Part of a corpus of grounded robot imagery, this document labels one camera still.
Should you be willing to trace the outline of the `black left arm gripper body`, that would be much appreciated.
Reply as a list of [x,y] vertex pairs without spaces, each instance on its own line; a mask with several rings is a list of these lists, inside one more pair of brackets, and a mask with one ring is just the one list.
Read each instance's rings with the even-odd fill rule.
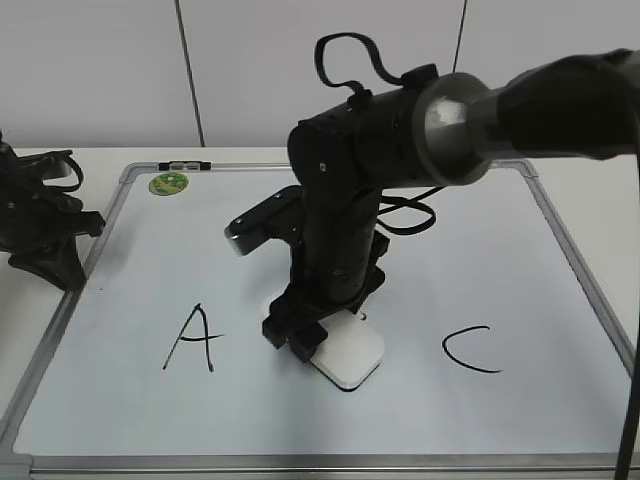
[[1,143],[1,249],[14,253],[54,231],[52,222],[64,213],[80,212],[83,203],[72,194],[83,172],[71,150],[18,156]]

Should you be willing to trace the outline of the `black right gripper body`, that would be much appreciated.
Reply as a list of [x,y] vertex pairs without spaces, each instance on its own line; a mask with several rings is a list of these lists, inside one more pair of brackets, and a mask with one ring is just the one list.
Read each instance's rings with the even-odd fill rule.
[[276,348],[288,335],[334,313],[356,311],[384,281],[376,266],[389,240],[375,231],[382,191],[364,189],[341,206],[302,193],[299,243],[291,247],[290,282],[269,306],[264,337]]

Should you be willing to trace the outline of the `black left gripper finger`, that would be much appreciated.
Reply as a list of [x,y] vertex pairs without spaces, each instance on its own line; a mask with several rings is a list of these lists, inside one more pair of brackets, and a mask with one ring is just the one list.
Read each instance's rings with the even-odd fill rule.
[[31,273],[62,291],[76,291],[86,283],[74,238],[56,241],[26,253],[13,253],[11,267]]
[[61,216],[63,231],[67,236],[88,235],[99,237],[106,221],[98,211],[81,211],[76,213],[64,213]]

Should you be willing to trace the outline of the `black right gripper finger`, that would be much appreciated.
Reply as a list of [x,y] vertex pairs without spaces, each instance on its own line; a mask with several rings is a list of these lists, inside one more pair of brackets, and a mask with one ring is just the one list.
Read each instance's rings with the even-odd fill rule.
[[314,323],[291,332],[288,343],[292,353],[301,362],[308,362],[327,338],[327,330],[319,323]]

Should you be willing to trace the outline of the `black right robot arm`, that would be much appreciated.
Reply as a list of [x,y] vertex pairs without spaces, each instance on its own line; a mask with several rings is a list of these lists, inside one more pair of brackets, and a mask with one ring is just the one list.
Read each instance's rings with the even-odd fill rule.
[[287,153],[302,188],[290,283],[264,336],[310,357],[320,321],[357,310],[384,280],[383,191],[479,180],[497,159],[606,160],[639,150],[639,55],[569,56],[498,89],[453,73],[301,121]]

